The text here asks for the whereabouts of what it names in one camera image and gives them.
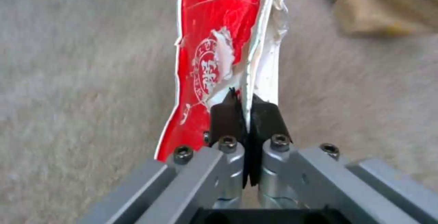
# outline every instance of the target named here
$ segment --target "circular emblem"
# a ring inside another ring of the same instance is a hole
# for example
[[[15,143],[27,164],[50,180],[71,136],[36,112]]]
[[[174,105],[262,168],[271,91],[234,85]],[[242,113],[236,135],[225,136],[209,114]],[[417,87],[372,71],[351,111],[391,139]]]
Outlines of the circular emblem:
[[[215,58],[216,41],[206,38],[197,46],[194,57],[194,92],[202,103],[219,81],[218,62]]]

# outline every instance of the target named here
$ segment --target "beige fabric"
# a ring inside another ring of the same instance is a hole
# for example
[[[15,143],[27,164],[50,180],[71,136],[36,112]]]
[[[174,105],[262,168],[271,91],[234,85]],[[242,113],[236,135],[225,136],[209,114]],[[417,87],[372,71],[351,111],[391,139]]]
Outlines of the beige fabric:
[[[438,29],[438,0],[336,0],[334,13],[351,35],[405,36]]]

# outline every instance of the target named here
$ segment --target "gray carpet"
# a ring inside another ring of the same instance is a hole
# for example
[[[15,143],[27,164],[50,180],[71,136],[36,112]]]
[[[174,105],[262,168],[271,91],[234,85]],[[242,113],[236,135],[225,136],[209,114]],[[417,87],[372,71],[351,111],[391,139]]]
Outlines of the gray carpet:
[[[0,0],[0,223],[72,223],[153,156],[175,2]],[[327,0],[287,5],[280,109],[297,145],[382,157],[438,191],[438,37],[344,38]]]

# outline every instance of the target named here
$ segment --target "hex socket bolt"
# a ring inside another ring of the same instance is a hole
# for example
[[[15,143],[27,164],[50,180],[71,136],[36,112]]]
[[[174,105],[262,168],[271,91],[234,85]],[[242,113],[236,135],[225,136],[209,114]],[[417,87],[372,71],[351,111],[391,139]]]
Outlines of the hex socket bolt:
[[[289,150],[291,140],[283,134],[274,134],[271,137],[271,149],[277,152],[286,152]]]
[[[210,132],[208,130],[205,130],[202,133],[202,137],[204,138],[204,143],[208,144],[210,142]]]
[[[324,151],[327,155],[329,155],[331,158],[338,160],[339,159],[339,148],[333,144],[330,143],[323,143],[319,146],[322,151]]]
[[[237,139],[233,136],[223,136],[219,138],[218,149],[225,154],[230,154],[237,149]]]
[[[185,165],[193,157],[193,149],[189,146],[182,145],[175,148],[173,151],[173,160],[176,164]]]

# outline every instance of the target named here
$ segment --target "red label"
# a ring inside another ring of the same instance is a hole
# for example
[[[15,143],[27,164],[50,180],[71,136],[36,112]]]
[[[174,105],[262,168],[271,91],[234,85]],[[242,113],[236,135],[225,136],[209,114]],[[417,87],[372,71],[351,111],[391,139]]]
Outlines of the red label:
[[[210,129],[205,100],[220,80],[219,62],[215,58],[216,38],[211,31],[225,27],[230,32],[233,64],[240,62],[260,0],[181,0],[179,7],[182,26],[177,69],[179,105],[158,145],[157,159],[161,161],[182,144],[193,149],[203,146],[202,133]]]

